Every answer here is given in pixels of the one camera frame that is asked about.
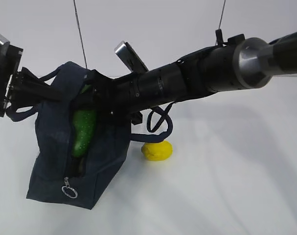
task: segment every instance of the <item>cable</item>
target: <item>cable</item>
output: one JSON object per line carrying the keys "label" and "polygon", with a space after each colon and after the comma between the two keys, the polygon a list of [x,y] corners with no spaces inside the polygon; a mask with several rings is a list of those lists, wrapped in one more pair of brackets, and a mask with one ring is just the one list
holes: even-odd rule
{"label": "cable", "polygon": [[86,56],[85,56],[84,45],[83,45],[83,40],[82,40],[81,27],[80,27],[78,12],[77,12],[77,9],[76,9],[75,0],[73,0],[73,5],[74,5],[74,12],[75,12],[75,17],[76,17],[76,24],[78,26],[80,40],[81,40],[81,47],[82,47],[82,52],[83,52],[83,56],[84,56],[85,68],[88,69],[88,64],[86,62]]}
{"label": "cable", "polygon": [[227,2],[227,0],[224,0],[224,2],[223,2],[222,11],[221,11],[221,17],[220,17],[220,21],[219,21],[219,27],[218,27],[218,29],[221,28],[221,23],[222,23],[223,13],[225,12],[226,2]]}

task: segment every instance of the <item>robotic arm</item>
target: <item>robotic arm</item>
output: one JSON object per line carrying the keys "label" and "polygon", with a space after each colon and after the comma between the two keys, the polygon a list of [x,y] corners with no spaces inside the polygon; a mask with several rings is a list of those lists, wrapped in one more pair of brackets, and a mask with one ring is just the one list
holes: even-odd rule
{"label": "robotic arm", "polygon": [[[188,54],[172,64],[149,71],[132,47],[122,42],[115,52],[131,73],[110,79],[91,70],[86,83],[94,87],[90,100],[116,116],[131,115],[141,123],[140,111],[169,102],[181,102],[217,92],[255,89],[272,76],[297,73],[297,32],[266,43],[243,34]],[[23,49],[10,45],[0,34],[0,117],[7,103],[14,109],[42,100],[59,101],[62,95],[28,69],[17,71]]]}

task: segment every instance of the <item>blue bag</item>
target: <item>blue bag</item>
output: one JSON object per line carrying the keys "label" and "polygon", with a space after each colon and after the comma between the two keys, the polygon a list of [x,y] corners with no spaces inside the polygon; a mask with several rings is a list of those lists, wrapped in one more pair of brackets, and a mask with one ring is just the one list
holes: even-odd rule
{"label": "blue bag", "polygon": [[[87,72],[87,69],[67,62],[41,78],[47,81],[56,76],[51,86],[63,93],[62,101],[43,101],[22,113],[10,107],[6,111],[13,121],[21,121],[38,112],[35,131],[40,153],[33,167],[28,199],[92,209],[126,160],[130,140],[160,142],[172,131],[168,115],[165,117],[168,131],[159,136],[131,134],[131,121],[127,119],[117,123],[110,118],[99,118],[82,166],[84,175],[68,177],[74,139],[70,105],[84,86]],[[162,114],[160,108],[155,110]]]}

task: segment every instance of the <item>zipper pull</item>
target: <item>zipper pull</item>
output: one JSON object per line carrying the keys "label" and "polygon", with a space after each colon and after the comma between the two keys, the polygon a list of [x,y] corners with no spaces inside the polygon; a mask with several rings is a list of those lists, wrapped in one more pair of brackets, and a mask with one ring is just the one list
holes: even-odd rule
{"label": "zipper pull", "polygon": [[[68,177],[65,177],[65,186],[62,186],[61,190],[67,197],[75,199],[78,197],[78,192],[74,188],[71,188],[68,179]],[[71,190],[74,193],[74,195],[70,195],[69,193],[67,193],[66,189]]]}

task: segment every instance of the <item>bag strap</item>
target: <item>bag strap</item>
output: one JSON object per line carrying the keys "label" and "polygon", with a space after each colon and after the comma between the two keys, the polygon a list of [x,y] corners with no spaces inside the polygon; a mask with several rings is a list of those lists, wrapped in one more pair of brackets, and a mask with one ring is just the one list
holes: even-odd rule
{"label": "bag strap", "polygon": [[[53,77],[55,77],[58,72],[60,71],[62,65],[60,67],[58,67],[55,71],[47,74],[46,76],[43,76],[41,78],[39,78],[39,80],[46,82],[50,79],[52,79]],[[14,107],[13,105],[10,105],[7,109],[6,109],[6,115],[13,121],[13,122],[18,122],[18,121],[22,121],[34,114],[36,114],[39,109],[40,109],[40,104],[37,104],[35,106],[33,106],[31,109],[24,111],[24,112],[18,112],[17,110],[19,108],[18,107]]]}
{"label": "bag strap", "polygon": [[[168,124],[168,129],[164,132],[162,132],[159,135],[147,135],[147,134],[131,134],[131,140],[132,141],[137,141],[137,142],[146,142],[146,143],[160,143],[164,141],[167,137],[169,137],[173,131],[173,123],[172,120],[169,116],[169,111],[172,107],[174,102],[170,103],[165,110],[163,110],[161,107],[155,107],[152,108],[150,114],[148,115],[147,118],[147,130],[149,132],[156,132],[161,124],[166,121]],[[152,121],[152,116],[154,113],[159,114],[161,117],[155,127],[151,129],[151,121]]]}

